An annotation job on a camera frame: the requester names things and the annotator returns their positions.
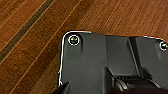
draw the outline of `black object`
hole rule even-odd
[[[159,38],[67,32],[62,40],[59,86],[71,81],[71,88],[60,94],[168,89],[167,56],[167,44]]]

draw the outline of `black device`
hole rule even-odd
[[[58,94],[107,94],[132,88],[168,89],[163,39],[70,31],[62,39]]]

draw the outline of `wooden floor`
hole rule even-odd
[[[168,0],[47,2],[0,1],[0,94],[50,94],[56,89],[61,39],[69,30],[168,41]],[[41,14],[31,20],[37,12]]]

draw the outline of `circular hole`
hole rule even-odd
[[[160,49],[162,50],[162,51],[166,51],[167,50],[167,43],[166,42],[160,42]]]
[[[74,45],[78,45],[80,40],[79,40],[79,37],[77,35],[71,35],[69,37],[68,41],[71,45],[74,46]]]

